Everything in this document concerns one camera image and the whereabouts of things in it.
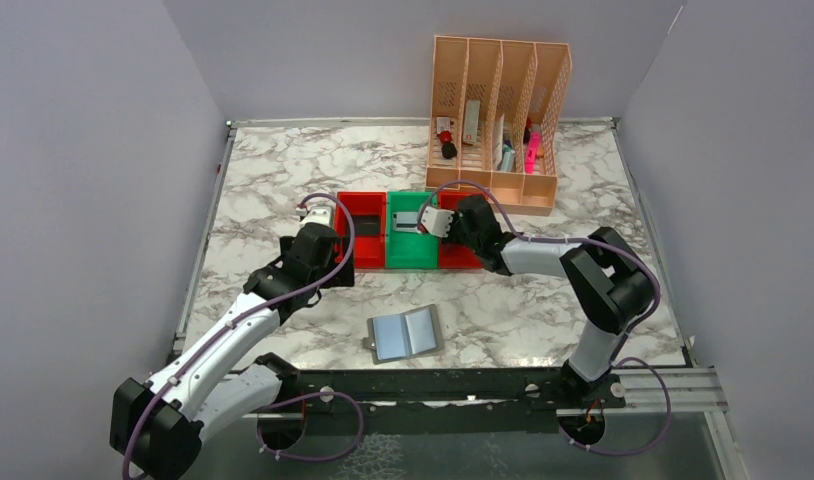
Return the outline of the grey card holder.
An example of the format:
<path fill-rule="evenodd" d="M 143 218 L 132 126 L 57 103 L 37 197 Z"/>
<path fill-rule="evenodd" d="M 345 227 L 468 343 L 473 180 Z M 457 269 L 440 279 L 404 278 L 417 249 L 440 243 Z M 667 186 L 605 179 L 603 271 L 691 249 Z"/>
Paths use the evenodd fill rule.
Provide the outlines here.
<path fill-rule="evenodd" d="M 369 318 L 367 330 L 362 345 L 371 352 L 374 364 L 435 355 L 444 349 L 442 325 L 434 304 Z"/>

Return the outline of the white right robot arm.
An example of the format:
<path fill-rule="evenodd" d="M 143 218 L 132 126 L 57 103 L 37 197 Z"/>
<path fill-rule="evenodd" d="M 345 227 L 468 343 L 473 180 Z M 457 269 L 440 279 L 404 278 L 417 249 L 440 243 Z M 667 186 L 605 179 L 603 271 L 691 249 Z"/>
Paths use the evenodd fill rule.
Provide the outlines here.
<path fill-rule="evenodd" d="M 470 249 L 484 269 L 499 275 L 568 280 L 587 323 L 561 377 L 579 390 L 609 374 L 630 329 L 659 304 L 653 271 L 612 228 L 569 240 L 526 237 L 503 231 L 489 201 L 470 195 L 458 202 L 443 241 Z"/>

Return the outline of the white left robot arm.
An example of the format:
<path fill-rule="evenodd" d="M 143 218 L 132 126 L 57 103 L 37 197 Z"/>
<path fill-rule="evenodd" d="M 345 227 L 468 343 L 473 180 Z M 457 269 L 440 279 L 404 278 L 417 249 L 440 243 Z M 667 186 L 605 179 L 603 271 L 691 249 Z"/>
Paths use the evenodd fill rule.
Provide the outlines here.
<path fill-rule="evenodd" d="M 178 479 L 203 444 L 243 415 L 294 391 L 299 371 L 274 353 L 241 373 L 232 368 L 290 316 L 314 306 L 325 288 L 352 286 L 353 265 L 337 264 L 345 238 L 309 223 L 280 240 L 281 253 L 255 270 L 227 313 L 192 348 L 149 379 L 115 391 L 110 446 L 154 479 Z"/>

